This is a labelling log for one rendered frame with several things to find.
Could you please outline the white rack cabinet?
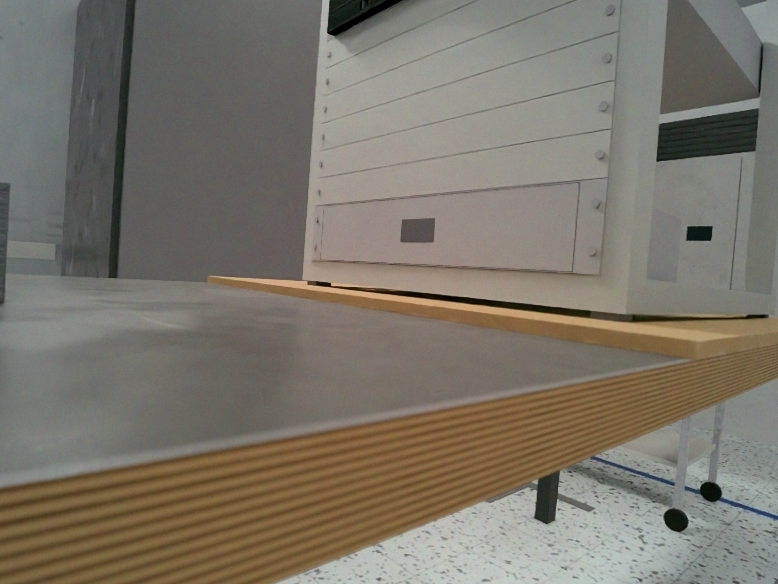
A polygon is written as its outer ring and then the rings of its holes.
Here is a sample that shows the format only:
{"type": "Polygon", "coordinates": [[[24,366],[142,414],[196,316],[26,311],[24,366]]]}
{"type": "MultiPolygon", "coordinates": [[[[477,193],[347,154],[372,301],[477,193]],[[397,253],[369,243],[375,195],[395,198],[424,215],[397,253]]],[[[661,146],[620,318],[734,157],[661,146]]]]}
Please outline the white rack cabinet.
{"type": "Polygon", "coordinates": [[[328,11],[307,285],[615,322],[775,313],[778,0],[402,0],[336,36],[328,11]],[[741,8],[765,1],[763,46],[741,8]],[[744,290],[676,283],[660,115],[758,98],[744,290]]]}

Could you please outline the tan wooden board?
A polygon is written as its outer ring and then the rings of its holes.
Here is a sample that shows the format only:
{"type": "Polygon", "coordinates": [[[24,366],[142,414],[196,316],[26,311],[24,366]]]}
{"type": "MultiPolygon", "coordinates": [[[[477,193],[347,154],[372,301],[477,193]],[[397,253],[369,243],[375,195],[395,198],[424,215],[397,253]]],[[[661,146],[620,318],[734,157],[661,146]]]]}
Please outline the tan wooden board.
{"type": "Polygon", "coordinates": [[[778,344],[778,321],[696,324],[745,315],[633,314],[632,322],[615,322],[590,319],[589,310],[337,283],[213,277],[207,283],[694,360],[778,344]]]}

